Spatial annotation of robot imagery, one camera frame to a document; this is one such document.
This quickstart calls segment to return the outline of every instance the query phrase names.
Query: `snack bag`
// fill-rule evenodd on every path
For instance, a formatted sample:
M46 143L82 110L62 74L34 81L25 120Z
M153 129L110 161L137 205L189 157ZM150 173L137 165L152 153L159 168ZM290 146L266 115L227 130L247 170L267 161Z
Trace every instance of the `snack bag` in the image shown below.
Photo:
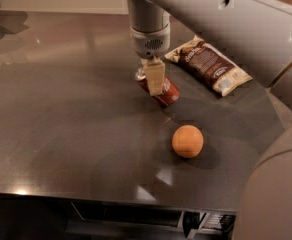
M195 36L165 55L223 97L252 77L216 48Z

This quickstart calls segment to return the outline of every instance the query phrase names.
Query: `red can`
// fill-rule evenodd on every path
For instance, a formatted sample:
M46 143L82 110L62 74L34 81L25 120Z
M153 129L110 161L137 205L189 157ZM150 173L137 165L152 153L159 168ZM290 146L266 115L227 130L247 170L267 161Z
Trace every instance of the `red can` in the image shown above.
M148 94L147 79L143 68L139 68L136 72L135 79L138 85L143 88ZM173 104L179 97L179 90L173 82L165 75L163 83L163 91L160 95L152 96L161 106L168 107Z

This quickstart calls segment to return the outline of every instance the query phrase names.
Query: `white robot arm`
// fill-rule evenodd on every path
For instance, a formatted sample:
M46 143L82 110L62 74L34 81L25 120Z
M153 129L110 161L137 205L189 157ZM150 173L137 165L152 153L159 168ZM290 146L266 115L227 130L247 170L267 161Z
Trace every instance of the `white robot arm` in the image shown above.
M275 0L128 0L128 4L133 37L138 39L135 49L141 58L167 51L166 11L292 110L292 6ZM292 127L255 166L233 238L292 239Z

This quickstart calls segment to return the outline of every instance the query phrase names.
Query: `dark countertop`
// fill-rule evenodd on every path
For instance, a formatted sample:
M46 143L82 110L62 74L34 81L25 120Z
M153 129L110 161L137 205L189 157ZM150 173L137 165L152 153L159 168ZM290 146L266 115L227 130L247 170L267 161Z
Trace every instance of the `dark countertop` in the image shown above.
M174 48L193 33L172 19ZM127 16L0 13L0 193L236 211L250 170L284 131L255 81L221 98L177 66L161 109L135 83ZM202 154L170 146L199 127Z

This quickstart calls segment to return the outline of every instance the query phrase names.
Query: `soda can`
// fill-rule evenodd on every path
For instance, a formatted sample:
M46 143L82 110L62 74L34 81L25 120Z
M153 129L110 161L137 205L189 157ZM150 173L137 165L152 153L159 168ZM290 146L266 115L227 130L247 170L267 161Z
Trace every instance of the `soda can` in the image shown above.
M149 94L147 79L142 67L137 70L135 79L138 85ZM153 97L162 107L168 107L178 99L179 90L174 85L174 83L165 75L162 93L160 95L151 97Z

